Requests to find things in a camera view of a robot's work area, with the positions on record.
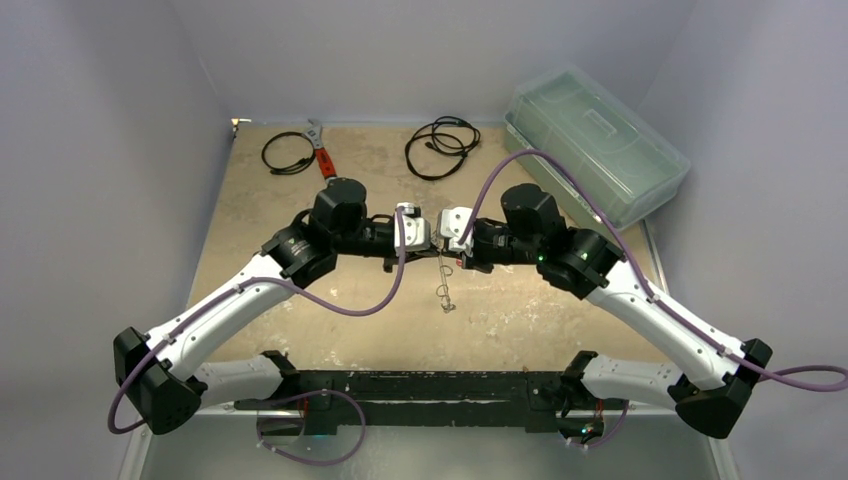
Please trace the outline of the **large metal keyring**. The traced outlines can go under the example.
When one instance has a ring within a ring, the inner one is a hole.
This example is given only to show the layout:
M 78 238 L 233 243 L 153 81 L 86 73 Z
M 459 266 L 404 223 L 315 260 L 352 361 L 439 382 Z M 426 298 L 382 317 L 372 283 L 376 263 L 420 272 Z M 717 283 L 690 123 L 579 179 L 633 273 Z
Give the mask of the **large metal keyring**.
M 437 257 L 439 284 L 436 287 L 436 296 L 439 299 L 440 307 L 445 314 L 449 314 L 456 309 L 450 296 L 449 278 L 453 275 L 453 267 L 447 264 L 443 256 Z

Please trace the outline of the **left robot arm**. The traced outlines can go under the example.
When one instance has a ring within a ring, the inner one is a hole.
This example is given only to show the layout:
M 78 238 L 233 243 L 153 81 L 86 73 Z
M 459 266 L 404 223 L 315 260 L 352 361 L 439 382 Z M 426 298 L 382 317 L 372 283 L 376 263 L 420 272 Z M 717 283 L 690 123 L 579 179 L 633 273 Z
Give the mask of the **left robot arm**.
M 116 423 L 118 406 L 128 399 L 154 434 L 174 431 L 198 410 L 219 403 L 256 399 L 284 409 L 297 399 L 294 368 L 279 352 L 238 362 L 209 364 L 223 343 L 274 306 L 298 295 L 329 311 L 364 317 L 379 312 L 396 296 L 407 263 L 436 253 L 430 223 L 418 205 L 399 203 L 391 214 L 368 216 L 365 187 L 336 179 L 318 192 L 311 208 L 275 232 L 230 280 L 198 304 L 146 333 L 129 327 L 113 341 L 119 391 L 107 425 L 114 434 L 129 432 Z M 395 279 L 385 298 L 354 310 L 308 292 L 331 273 L 341 255 L 380 258 Z

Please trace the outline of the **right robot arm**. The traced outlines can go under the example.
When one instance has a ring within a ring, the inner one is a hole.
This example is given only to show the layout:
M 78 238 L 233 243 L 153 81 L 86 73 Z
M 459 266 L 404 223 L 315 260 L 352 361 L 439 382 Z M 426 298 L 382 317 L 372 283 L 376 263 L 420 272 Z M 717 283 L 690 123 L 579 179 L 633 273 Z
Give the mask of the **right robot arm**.
M 444 253 L 483 273 L 496 265 L 534 265 L 548 284 L 612 314 L 668 359 L 646 363 L 581 351 L 553 392 L 562 410 L 630 400 L 672 410 L 697 432 L 727 438 L 758 382 L 754 371 L 731 357 L 764 367 L 771 348 L 710 326 L 641 282 L 636 263 L 621 248 L 594 230 L 568 226 L 555 199 L 537 185 L 511 187 L 500 203 L 502 222 L 473 218 L 466 207 L 442 210 Z

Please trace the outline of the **clear plastic storage box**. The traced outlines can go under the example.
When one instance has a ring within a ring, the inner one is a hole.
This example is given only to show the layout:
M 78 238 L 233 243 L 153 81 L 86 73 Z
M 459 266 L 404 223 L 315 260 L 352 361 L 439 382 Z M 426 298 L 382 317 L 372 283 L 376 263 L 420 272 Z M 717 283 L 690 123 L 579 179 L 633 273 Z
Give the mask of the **clear plastic storage box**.
M 567 66 L 516 87 L 504 116 L 515 148 L 559 160 L 623 230 L 671 200 L 690 161 L 585 72 Z

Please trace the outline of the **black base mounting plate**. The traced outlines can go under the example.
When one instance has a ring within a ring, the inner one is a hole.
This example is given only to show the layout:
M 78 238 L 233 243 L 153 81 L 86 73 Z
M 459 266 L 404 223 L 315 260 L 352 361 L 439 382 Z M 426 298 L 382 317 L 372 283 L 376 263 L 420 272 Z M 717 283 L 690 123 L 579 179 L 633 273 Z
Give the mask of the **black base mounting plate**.
M 587 442 L 607 429 L 621 400 L 597 400 L 556 371 L 302 370 L 268 400 L 238 400 L 238 410 L 302 414 L 309 435 L 342 425 L 514 427 Z

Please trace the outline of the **red handled adjustable wrench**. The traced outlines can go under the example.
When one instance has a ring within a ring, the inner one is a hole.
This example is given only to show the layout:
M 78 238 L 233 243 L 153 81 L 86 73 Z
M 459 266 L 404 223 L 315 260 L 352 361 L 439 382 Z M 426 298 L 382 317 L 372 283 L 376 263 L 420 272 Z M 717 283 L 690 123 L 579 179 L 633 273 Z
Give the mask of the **red handled adjustable wrench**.
M 323 126 L 320 121 L 315 119 L 309 119 L 308 122 L 310 127 L 304 132 L 304 136 L 312 144 L 315 159 L 325 182 L 330 184 L 337 178 L 337 172 L 322 141 Z

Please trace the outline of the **aluminium frame rail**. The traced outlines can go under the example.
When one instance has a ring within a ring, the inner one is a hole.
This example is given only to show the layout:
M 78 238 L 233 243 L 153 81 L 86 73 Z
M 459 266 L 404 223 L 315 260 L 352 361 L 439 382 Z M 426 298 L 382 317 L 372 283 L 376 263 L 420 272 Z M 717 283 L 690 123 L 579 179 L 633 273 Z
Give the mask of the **aluminium frame rail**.
M 623 405 L 587 442 L 514 427 L 342 425 L 309 435 L 292 411 L 198 412 L 166 435 L 135 433 L 123 479 L 733 479 L 726 444 L 674 413 Z

